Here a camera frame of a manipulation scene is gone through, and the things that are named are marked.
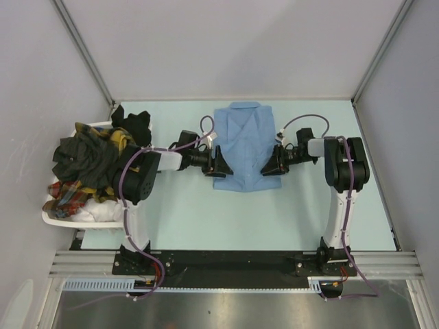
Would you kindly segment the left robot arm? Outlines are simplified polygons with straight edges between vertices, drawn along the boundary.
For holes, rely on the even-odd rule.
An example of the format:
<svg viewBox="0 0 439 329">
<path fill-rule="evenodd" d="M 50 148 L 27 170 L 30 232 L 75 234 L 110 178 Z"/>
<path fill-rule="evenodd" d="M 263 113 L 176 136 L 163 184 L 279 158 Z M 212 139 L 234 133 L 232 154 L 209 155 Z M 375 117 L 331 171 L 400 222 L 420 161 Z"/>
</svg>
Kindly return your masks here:
<svg viewBox="0 0 439 329">
<path fill-rule="evenodd" d="M 120 247 L 120 255 L 127 260 L 135 273 L 147 272 L 152 265 L 150 239 L 147 235 L 131 234 L 130 206 L 138 206 L 146 200 L 161 171 L 182 171 L 187 167 L 199 167 L 212 178 L 227 178 L 233 170 L 222 155 L 221 147 L 214 146 L 214 132 L 203 137 L 183 130 L 178 141 L 169 149 L 128 145 L 118 162 L 111 169 L 112 188 L 123 204 L 123 230 L 126 237 Z"/>
</svg>

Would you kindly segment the light blue long sleeve shirt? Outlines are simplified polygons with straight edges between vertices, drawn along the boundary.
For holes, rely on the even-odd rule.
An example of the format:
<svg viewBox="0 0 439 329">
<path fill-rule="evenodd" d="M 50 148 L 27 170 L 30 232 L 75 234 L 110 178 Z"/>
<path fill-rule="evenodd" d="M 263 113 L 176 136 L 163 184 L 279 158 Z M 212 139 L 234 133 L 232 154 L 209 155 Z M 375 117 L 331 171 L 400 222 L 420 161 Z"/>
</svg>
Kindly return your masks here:
<svg viewBox="0 0 439 329">
<path fill-rule="evenodd" d="M 214 124 L 214 144 L 233 171 L 213 180 L 215 190 L 249 193 L 282 187 L 279 177 L 261 174 L 276 144 L 271 106 L 256 101 L 233 102 L 214 111 Z"/>
</svg>

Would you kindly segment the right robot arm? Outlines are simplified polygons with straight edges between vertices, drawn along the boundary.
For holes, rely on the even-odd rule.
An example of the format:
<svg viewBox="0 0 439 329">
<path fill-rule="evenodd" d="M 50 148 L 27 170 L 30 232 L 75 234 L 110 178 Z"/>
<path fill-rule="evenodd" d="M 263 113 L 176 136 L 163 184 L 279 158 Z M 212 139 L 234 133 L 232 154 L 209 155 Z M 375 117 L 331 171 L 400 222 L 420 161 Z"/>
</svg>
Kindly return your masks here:
<svg viewBox="0 0 439 329">
<path fill-rule="evenodd" d="M 297 276 L 355 275 L 350 228 L 359 193 L 370 179 L 370 168 L 360 137 L 316 138 L 310 127 L 297 131 L 297 145 L 274 146 L 261 170 L 263 176 L 284 175 L 289 167 L 305 162 L 324 163 L 324 177 L 331 190 L 329 219 L 315 254 L 293 257 Z"/>
</svg>

